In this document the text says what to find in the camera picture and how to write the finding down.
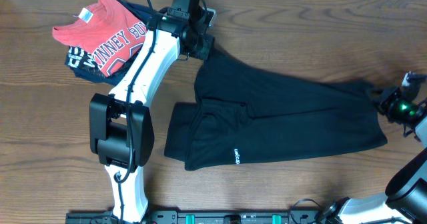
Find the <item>black t-shirt with white logo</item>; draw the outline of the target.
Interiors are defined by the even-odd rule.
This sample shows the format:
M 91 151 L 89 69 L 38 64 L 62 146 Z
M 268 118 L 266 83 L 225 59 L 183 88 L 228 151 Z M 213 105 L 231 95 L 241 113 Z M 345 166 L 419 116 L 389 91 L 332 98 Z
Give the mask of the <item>black t-shirt with white logo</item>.
M 188 171 L 341 155 L 386 144 L 366 81 L 316 83 L 212 49 L 176 103 L 164 154 Z

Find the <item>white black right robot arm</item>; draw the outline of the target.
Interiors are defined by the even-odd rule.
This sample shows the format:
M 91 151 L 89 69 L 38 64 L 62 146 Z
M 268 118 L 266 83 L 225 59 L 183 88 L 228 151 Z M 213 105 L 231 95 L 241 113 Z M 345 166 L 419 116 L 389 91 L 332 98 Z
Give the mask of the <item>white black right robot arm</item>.
M 426 222 L 426 100 L 414 103 L 425 74 L 407 72 L 400 87 L 387 88 L 374 99 L 379 114 L 404 127 L 423 145 L 386 186 L 385 192 L 364 199 L 343 198 L 318 214 L 315 223 Z

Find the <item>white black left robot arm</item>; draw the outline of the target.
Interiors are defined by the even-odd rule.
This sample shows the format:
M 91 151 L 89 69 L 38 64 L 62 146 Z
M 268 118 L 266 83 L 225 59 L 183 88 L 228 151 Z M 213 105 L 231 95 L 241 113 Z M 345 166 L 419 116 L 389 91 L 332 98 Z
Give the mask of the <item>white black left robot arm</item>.
M 154 145 L 149 108 L 164 75 L 185 55 L 206 60 L 214 37 L 207 34 L 216 12 L 204 0 L 173 0 L 153 11 L 146 44 L 123 79 L 108 95 L 96 93 L 89 104 L 90 149 L 104 165 L 114 207 L 90 223 L 141 223 L 148 207 L 143 167 Z

